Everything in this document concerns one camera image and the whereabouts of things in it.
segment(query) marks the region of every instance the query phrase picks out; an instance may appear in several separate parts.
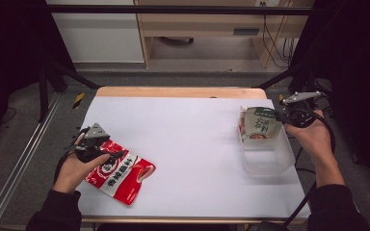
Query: white tabletop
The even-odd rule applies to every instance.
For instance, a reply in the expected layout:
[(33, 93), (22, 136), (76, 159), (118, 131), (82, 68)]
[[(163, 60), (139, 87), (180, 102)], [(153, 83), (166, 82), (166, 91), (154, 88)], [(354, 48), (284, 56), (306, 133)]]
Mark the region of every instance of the white tabletop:
[[(156, 165), (126, 206), (83, 182), (85, 221), (250, 222), (287, 218), (304, 197), (293, 166), (280, 176), (243, 170), (237, 121), (241, 106), (267, 99), (95, 97), (82, 128), (98, 122), (131, 153)], [(305, 206), (297, 218), (307, 218)]]

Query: plastic container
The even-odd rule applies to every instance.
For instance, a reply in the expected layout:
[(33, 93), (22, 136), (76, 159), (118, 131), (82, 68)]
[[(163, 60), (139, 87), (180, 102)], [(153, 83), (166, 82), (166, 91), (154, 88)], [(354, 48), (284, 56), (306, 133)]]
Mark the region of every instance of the plastic container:
[(294, 154), (283, 127), (274, 139), (240, 139), (240, 143), (248, 175), (277, 176), (294, 165)]

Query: cabinet door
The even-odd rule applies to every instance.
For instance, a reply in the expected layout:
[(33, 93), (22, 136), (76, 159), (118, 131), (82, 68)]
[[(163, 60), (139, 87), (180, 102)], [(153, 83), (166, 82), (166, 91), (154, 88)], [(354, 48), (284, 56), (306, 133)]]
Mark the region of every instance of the cabinet door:
[[(47, 4), (133, 5), (132, 0), (47, 0)], [(74, 63), (143, 63), (134, 13), (53, 13)]]

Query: red snack bag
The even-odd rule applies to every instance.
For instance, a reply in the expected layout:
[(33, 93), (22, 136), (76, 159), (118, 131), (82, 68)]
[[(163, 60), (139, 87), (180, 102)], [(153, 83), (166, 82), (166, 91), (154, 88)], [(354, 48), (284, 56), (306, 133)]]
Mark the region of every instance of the red snack bag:
[(155, 165), (130, 154), (127, 149), (111, 140), (104, 142), (100, 149), (112, 153), (125, 150), (125, 153), (109, 165), (96, 167), (86, 177), (86, 181), (122, 203), (130, 205), (136, 198), (143, 180), (155, 170)]

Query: person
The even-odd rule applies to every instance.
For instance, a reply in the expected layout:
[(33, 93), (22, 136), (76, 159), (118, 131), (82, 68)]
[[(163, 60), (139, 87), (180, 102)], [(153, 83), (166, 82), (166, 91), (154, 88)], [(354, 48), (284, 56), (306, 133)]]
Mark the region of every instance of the person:
[[(321, 111), (315, 111), (315, 113), (323, 116)], [(311, 215), (308, 218), (307, 230), (370, 230), (367, 220), (358, 212), (354, 204), (350, 189), (345, 186), (344, 178), (331, 151), (330, 133), (325, 124), (316, 119), (306, 128), (297, 128), (290, 124), (284, 124), (284, 128), (287, 133), (298, 139), (315, 166), (316, 189), (309, 197)], [(41, 210), (32, 216), (26, 230), (80, 230), (82, 219), (78, 209), (80, 193), (75, 189), (89, 172), (102, 165), (108, 158), (109, 155), (105, 154), (91, 162), (82, 163), (75, 155), (69, 155), (63, 163), (57, 180), (49, 191)], [(149, 226), (152, 225), (102, 224), (98, 230), (128, 231), (157, 230), (155, 227), (158, 228), (158, 225), (154, 226), (154, 229), (148, 228)], [(172, 230), (178, 230), (179, 226), (180, 224), (177, 224)], [(206, 226), (204, 230), (220, 229), (220, 227), (216, 228)]]

